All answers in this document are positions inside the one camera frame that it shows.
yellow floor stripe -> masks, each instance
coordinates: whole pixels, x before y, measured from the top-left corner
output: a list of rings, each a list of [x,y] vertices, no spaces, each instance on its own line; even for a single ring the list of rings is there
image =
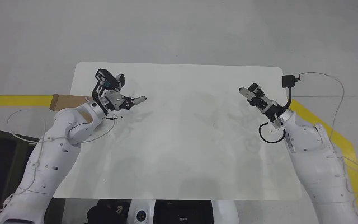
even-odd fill
[[[332,128],[328,124],[326,124],[324,121],[319,119],[316,115],[311,113],[308,109],[306,109],[304,106],[299,104],[296,100],[292,99],[290,109],[296,111],[296,113],[302,119],[306,120],[307,122],[310,122],[311,124],[317,124],[317,123],[322,124],[326,129],[328,136],[331,134]],[[356,154],[354,152],[353,145],[350,141],[348,141],[345,137],[343,137],[335,130],[333,131],[331,141],[341,149],[343,156],[357,162]],[[345,163],[355,169],[358,169],[358,167],[353,162],[347,159],[345,159]],[[358,192],[358,172],[352,170],[349,167],[347,167],[347,172],[351,180],[353,192]]]
[[[51,104],[52,96],[0,96],[0,106],[46,106]]]
[[[0,96],[0,106],[46,106],[49,107],[51,104],[52,96]],[[304,120],[310,122],[311,124],[321,123],[327,133],[330,134],[332,128],[326,124],[324,121],[319,119],[316,115],[311,113],[304,106],[299,104],[296,100],[292,99],[290,109],[296,111],[296,113]],[[334,131],[332,136],[332,142],[342,150],[342,154],[353,160],[356,160],[356,155],[354,152],[353,145],[345,137],[343,137],[338,132]],[[345,162],[356,169],[358,167],[351,161],[345,160]],[[348,175],[351,180],[353,191],[358,192],[358,173],[352,169],[347,169]]]

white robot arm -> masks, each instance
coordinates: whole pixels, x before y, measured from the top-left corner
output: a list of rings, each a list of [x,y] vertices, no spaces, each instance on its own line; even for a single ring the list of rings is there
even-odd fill
[[[123,75],[114,78],[107,70],[99,69],[96,78],[93,101],[63,109],[54,117],[54,125],[45,133],[44,141],[30,155],[20,185],[5,201],[0,224],[43,223],[51,198],[75,163],[81,143],[106,119],[108,111],[129,110],[147,99],[123,96]],[[87,122],[81,113],[89,114],[92,122]]]
[[[284,84],[286,78],[293,80],[293,84]],[[347,189],[348,177],[345,176],[325,128],[321,124],[313,126],[305,122],[288,108],[294,80],[294,76],[282,79],[282,86],[289,88],[289,103],[284,107],[267,98],[256,83],[248,89],[240,88],[239,92],[267,116],[274,127],[284,128],[282,138],[298,179],[311,198],[319,223],[358,223],[358,216],[352,206],[353,194]]]

tabletop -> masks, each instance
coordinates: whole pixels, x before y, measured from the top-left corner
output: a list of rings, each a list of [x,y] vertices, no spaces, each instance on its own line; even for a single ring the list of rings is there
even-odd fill
[[[123,73],[121,93],[146,96],[106,136],[81,145],[56,198],[294,200],[300,184],[283,142],[267,144],[267,121],[239,94],[258,83],[287,101],[277,67],[82,62],[71,95],[90,96],[99,68]],[[93,138],[112,126],[107,120]],[[269,140],[279,138],[263,130]]]

cable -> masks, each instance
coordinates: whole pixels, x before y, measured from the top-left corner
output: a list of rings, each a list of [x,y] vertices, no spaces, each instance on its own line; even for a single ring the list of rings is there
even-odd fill
[[[42,141],[38,141],[38,142],[37,142],[37,141],[31,141],[31,140],[27,140],[27,139],[21,138],[21,137],[18,136],[17,134],[14,134],[14,132],[11,131],[11,129],[9,128],[9,120],[10,120],[10,118],[11,118],[14,114],[16,114],[16,113],[18,113],[18,112],[21,112],[21,111],[25,111],[25,110],[30,111],[29,109],[18,110],[18,111],[15,111],[14,113],[10,114],[10,116],[7,118],[7,121],[6,121],[7,130],[8,130],[8,131],[10,132],[10,134],[12,134],[14,137],[16,137],[16,138],[18,138],[18,139],[20,139],[20,140],[23,140],[23,141],[25,141],[25,142],[30,142],[30,143],[35,143],[35,144],[37,144],[37,143],[44,143],[44,142],[52,142],[53,140],[56,140],[56,139],[59,139],[59,138],[66,138],[66,137],[64,136],[64,137],[52,138],[52,139],[50,139],[50,140],[48,140],[48,141],[45,141],[45,140],[43,139]],[[44,129],[44,134],[45,134],[45,133],[46,133],[46,122],[45,122],[45,119],[44,119],[44,118],[42,118],[42,120],[43,120],[43,122],[44,122],[44,124],[45,124],[45,129]]]
[[[58,138],[51,138],[51,139],[49,139],[49,140],[45,140],[45,139],[43,138],[42,141],[36,142],[36,141],[31,141],[31,140],[27,140],[27,139],[21,138],[21,137],[18,136],[17,134],[14,134],[14,132],[11,131],[11,129],[10,129],[9,126],[8,126],[8,122],[9,122],[11,116],[13,116],[14,114],[16,114],[16,113],[18,113],[18,112],[24,111],[24,110],[29,110],[29,109],[22,109],[22,110],[15,111],[14,113],[12,113],[12,114],[7,118],[7,121],[6,121],[7,129],[8,129],[8,131],[10,132],[10,134],[12,134],[14,137],[16,137],[16,138],[18,138],[18,139],[20,139],[20,140],[23,140],[23,141],[25,141],[25,142],[30,142],[30,143],[35,143],[35,144],[37,144],[37,143],[45,143],[45,142],[52,142],[52,141],[54,141],[54,140],[56,140],[56,139],[61,139],[61,138],[65,138],[65,139],[67,139],[68,141],[76,141],[76,140],[74,140],[74,139],[70,139],[70,138],[67,138],[66,136],[63,136],[63,137],[58,137]],[[95,138],[95,139],[89,140],[89,141],[83,141],[83,142],[77,142],[77,141],[76,141],[76,142],[77,142],[78,144],[80,144],[80,143],[86,143],[86,142],[92,142],[92,141],[94,141],[94,140],[97,140],[97,139],[99,139],[99,138],[105,136],[106,134],[108,134],[108,132],[110,132],[110,131],[114,128],[114,126],[115,126],[115,124],[116,124],[116,120],[119,119],[119,118],[122,118],[122,117],[121,117],[121,116],[120,116],[120,117],[116,117],[115,115],[113,115],[112,118],[107,118],[108,120],[113,120],[113,126],[112,126],[106,133],[104,133],[103,135],[101,135],[101,136],[99,136],[99,137],[97,137],[97,138]]]
[[[288,87],[289,89],[289,99],[287,101],[287,103],[285,104],[285,106],[282,108],[282,111],[285,112],[289,106],[291,105],[291,102],[292,102],[292,88],[291,87]]]
[[[268,141],[268,140],[266,140],[266,139],[263,138],[263,136],[262,136],[262,134],[261,134],[261,128],[262,128],[263,126],[265,126],[265,125],[268,125],[268,124],[269,124],[269,123],[266,122],[266,123],[261,124],[261,125],[258,127],[258,134],[260,135],[261,139],[262,139],[264,142],[269,143],[269,144],[275,144],[275,143],[281,142],[281,141],[285,138],[285,136],[286,136],[286,130],[283,130],[284,134],[283,134],[282,137],[281,137],[279,140],[277,140],[277,141],[270,142],[270,141]]]
[[[10,117],[11,117],[13,114],[18,113],[18,112],[20,112],[20,111],[25,111],[25,110],[29,111],[29,109],[22,109],[22,110],[18,110],[18,111],[16,111],[16,112],[12,113],[12,114],[8,117],[8,119],[7,119],[7,121],[6,121],[6,126],[8,125],[8,121],[9,121]],[[10,195],[7,197],[7,199],[5,200],[5,202],[3,203],[3,207],[2,207],[2,209],[0,210],[0,212],[3,211],[3,210],[5,209],[5,207],[6,207],[6,205],[8,205],[8,204],[10,203],[10,201],[11,201],[11,199],[12,199],[12,197],[13,197],[14,195],[20,195],[20,194],[22,194],[22,193],[28,191],[28,190],[32,187],[32,185],[34,184],[34,182],[35,182],[35,179],[36,179],[36,171],[37,171],[37,168],[38,168],[39,165],[40,165],[40,159],[41,159],[41,155],[42,155],[42,153],[43,153],[44,142],[45,142],[46,121],[45,121],[44,118],[42,118],[42,120],[43,120],[43,122],[44,122],[44,132],[43,132],[43,137],[42,137],[42,141],[41,141],[41,148],[40,148],[39,156],[37,157],[37,161],[33,164],[33,165],[34,165],[34,168],[35,168],[35,169],[34,169],[34,178],[32,179],[31,183],[29,184],[29,186],[28,186],[26,189],[24,189],[23,191],[21,191],[21,192],[19,192],[19,193],[10,194]],[[24,140],[24,141],[29,141],[29,140],[23,139],[23,138],[21,138],[21,137],[15,135],[15,134],[12,133],[12,132],[10,132],[10,133],[11,133],[13,136],[15,136],[16,138],[19,138],[19,139]]]
[[[108,132],[110,132],[110,131],[114,128],[114,126],[116,125],[117,118],[113,115],[112,120],[113,120],[113,125],[112,125],[112,127],[111,127],[106,133],[104,133],[103,135],[101,135],[101,136],[99,136],[99,137],[97,137],[97,138],[94,138],[94,139],[91,139],[91,140],[88,140],[88,141],[79,142],[79,143],[93,142],[94,140],[97,140],[97,139],[99,139],[99,138],[102,138],[103,136],[105,136],[106,134],[108,134]]]
[[[345,88],[344,88],[342,82],[339,81],[335,76],[331,76],[331,75],[324,74],[324,73],[320,73],[320,72],[303,72],[303,73],[301,73],[301,74],[298,75],[298,80],[301,79],[301,75],[303,75],[303,74],[308,74],[308,73],[312,73],[312,74],[322,74],[322,75],[327,76],[327,77],[329,77],[329,78],[333,78],[334,80],[336,80],[336,81],[342,86],[342,97],[341,97],[341,101],[340,101],[340,103],[338,104],[338,107],[337,107],[337,109],[336,109],[335,115],[334,115],[334,117],[333,117],[332,130],[331,130],[331,134],[329,135],[329,140],[331,140],[333,131],[334,131],[334,129],[335,129],[335,121],[336,121],[337,112],[338,112],[339,108],[341,107],[341,104],[342,104],[342,102],[343,102],[343,98],[345,97]]]

gray floor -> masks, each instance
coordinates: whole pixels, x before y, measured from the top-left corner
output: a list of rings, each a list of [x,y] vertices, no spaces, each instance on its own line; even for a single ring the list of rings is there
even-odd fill
[[[285,74],[337,76],[346,98],[337,130],[354,146],[358,119],[358,2],[355,0],[12,0],[0,2],[2,95],[68,94],[81,61],[277,66]],[[341,89],[307,75],[295,98],[331,124]],[[0,108],[0,129],[18,108]],[[38,137],[39,115],[14,119]],[[88,201],[68,202],[64,223]],[[297,202],[237,202],[242,223],[317,223],[307,196]]]

